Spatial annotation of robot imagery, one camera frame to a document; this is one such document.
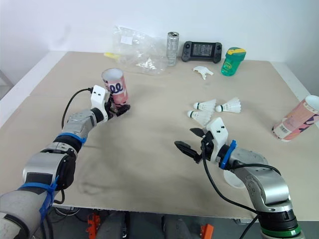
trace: orange clamp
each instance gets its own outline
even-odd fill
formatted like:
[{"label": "orange clamp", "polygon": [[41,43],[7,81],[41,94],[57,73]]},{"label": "orange clamp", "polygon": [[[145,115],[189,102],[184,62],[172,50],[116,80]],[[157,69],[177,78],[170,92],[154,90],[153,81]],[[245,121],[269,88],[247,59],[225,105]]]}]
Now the orange clamp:
[{"label": "orange clamp", "polygon": [[212,239],[214,227],[211,224],[206,224],[200,227],[201,239]]},{"label": "orange clamp", "polygon": [[86,232],[89,233],[89,239],[95,239],[100,222],[100,216],[96,215],[95,213],[88,215],[89,227],[87,228]]}]

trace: green ring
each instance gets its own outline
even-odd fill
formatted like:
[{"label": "green ring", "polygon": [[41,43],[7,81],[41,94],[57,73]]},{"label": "green ring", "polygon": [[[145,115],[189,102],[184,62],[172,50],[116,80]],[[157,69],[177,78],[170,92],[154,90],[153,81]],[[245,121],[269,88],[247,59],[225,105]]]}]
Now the green ring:
[{"label": "green ring", "polygon": [[266,234],[268,236],[271,236],[271,237],[290,238],[290,237],[298,235],[300,233],[301,229],[300,229],[300,227],[298,225],[295,229],[292,229],[292,230],[289,230],[289,231],[277,232],[277,231],[270,231],[270,230],[267,230],[267,229],[264,229],[264,228],[261,228],[261,231],[264,234]]}]

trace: shuttlecock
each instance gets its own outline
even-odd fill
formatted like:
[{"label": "shuttlecock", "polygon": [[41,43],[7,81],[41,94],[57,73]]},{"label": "shuttlecock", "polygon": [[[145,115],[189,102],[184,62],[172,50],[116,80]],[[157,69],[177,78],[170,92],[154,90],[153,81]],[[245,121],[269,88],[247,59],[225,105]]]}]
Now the shuttlecock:
[{"label": "shuttlecock", "polygon": [[189,111],[187,116],[205,126],[210,120],[211,113],[209,111]]},{"label": "shuttlecock", "polygon": [[202,103],[196,102],[194,104],[194,109],[201,110],[201,111],[209,111],[212,114],[215,111],[215,105],[216,105],[216,99],[202,102]]},{"label": "shuttlecock", "polygon": [[216,106],[215,109],[217,112],[226,111],[226,112],[240,113],[241,105],[240,105],[239,99],[235,97],[223,105]]},{"label": "shuttlecock", "polygon": [[197,71],[198,73],[200,73],[204,80],[206,80],[206,74],[209,74],[211,76],[214,74],[207,67],[204,66],[196,66],[193,71]]}]

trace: white feather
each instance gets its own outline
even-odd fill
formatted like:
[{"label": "white feather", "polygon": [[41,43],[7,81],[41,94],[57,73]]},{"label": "white feather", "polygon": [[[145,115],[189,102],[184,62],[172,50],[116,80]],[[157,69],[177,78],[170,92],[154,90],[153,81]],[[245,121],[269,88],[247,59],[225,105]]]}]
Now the white feather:
[{"label": "white feather", "polygon": [[211,113],[214,113],[215,111],[215,105],[216,105],[216,99],[213,99],[211,101],[206,102],[196,102],[193,107],[194,109],[201,110],[201,111],[209,111]]},{"label": "white feather", "polygon": [[209,111],[189,111],[187,112],[187,116],[193,118],[197,122],[199,122],[202,126],[205,126],[211,117],[211,112]]},{"label": "white feather", "polygon": [[217,112],[232,112],[232,113],[240,113],[241,112],[241,105],[240,105],[240,100],[235,97],[228,101],[227,103],[223,105],[219,105],[216,107]]}]

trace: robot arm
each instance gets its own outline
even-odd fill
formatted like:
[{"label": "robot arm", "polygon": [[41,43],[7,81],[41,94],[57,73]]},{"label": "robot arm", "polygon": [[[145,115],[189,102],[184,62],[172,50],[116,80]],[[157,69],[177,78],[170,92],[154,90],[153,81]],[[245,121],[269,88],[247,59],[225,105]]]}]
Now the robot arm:
[{"label": "robot arm", "polygon": [[288,186],[278,172],[262,167],[268,165],[265,157],[237,148],[234,140],[227,145],[228,131],[221,118],[211,121],[203,130],[193,128],[191,131],[202,138],[200,155],[184,142],[176,141],[175,145],[197,163],[204,155],[221,169],[233,172],[245,184],[264,239],[305,239],[293,211]]},{"label": "robot arm", "polygon": [[47,148],[35,154],[23,170],[24,184],[0,196],[0,238],[31,238],[58,191],[73,182],[75,161],[88,133],[97,123],[106,122],[107,91],[93,89],[90,110],[73,114],[62,132]]}]

